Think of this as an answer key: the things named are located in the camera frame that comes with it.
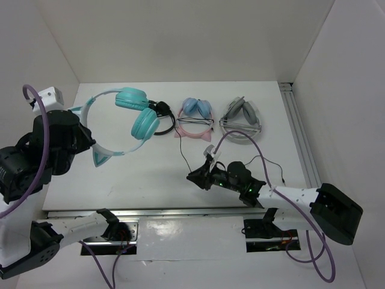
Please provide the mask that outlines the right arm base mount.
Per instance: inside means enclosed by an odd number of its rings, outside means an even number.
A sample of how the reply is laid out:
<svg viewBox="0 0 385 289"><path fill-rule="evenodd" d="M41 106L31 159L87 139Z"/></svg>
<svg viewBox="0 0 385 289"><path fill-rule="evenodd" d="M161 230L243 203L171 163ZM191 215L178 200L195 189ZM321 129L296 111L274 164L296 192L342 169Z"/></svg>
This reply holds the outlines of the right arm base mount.
<svg viewBox="0 0 385 289"><path fill-rule="evenodd" d="M277 209L270 208L261 219L244 219L241 229L245 236L247 253L300 250L298 231L282 231L273 224Z"/></svg>

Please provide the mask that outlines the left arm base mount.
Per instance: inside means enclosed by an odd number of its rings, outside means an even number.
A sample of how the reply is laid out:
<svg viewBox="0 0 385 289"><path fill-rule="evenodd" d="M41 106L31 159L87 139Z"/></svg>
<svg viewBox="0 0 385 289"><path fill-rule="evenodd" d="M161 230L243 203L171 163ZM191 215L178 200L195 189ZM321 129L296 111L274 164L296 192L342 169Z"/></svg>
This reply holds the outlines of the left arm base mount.
<svg viewBox="0 0 385 289"><path fill-rule="evenodd" d="M119 225L112 237L104 238L94 236L83 239L95 255L117 255L126 249L124 255L135 255L137 253L139 220L133 218L120 218Z"/></svg>

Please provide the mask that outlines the teal cat-ear headphones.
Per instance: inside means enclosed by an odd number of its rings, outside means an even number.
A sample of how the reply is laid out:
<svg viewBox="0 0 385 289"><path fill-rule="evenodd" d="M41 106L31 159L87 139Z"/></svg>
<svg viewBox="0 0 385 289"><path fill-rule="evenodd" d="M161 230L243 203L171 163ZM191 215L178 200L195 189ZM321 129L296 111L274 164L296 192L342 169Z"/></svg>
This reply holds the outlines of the teal cat-ear headphones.
<svg viewBox="0 0 385 289"><path fill-rule="evenodd" d="M112 157L122 157L138 150L154 135L160 123L156 111L150 108L150 101L148 100L146 93L131 87L104 91L92 96L84 105L72 107L69 110L79 117L80 123L84 127L87 127L88 113L97 98L113 93L115 94L116 106L140 112L131 129L131 136L138 140L139 143L127 151L111 151L98 143L93 144L91 146L92 156L96 167L105 164Z"/></svg>

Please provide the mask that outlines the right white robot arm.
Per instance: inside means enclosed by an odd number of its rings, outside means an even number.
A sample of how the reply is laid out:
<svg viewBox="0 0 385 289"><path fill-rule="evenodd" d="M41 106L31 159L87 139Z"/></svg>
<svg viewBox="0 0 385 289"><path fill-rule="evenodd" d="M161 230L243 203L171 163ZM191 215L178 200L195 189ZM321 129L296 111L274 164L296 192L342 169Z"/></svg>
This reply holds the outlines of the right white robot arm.
<svg viewBox="0 0 385 289"><path fill-rule="evenodd" d="M240 161L231 162L225 170L206 161L186 178L204 190L216 185L235 191L246 206L266 209L262 228L269 236L291 229L319 229L331 240L350 246L363 214L360 205L332 184L273 187L252 177Z"/></svg>

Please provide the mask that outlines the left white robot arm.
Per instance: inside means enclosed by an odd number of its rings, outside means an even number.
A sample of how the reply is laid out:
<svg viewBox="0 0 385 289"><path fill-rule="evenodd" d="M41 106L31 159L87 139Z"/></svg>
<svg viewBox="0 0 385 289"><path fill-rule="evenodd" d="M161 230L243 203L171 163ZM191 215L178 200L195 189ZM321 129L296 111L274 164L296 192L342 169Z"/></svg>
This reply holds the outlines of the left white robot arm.
<svg viewBox="0 0 385 289"><path fill-rule="evenodd" d="M39 268L86 238L129 243L131 230L106 208L55 225L33 219L43 187L94 144L77 115L53 110L37 116L15 146L1 149L1 279Z"/></svg>

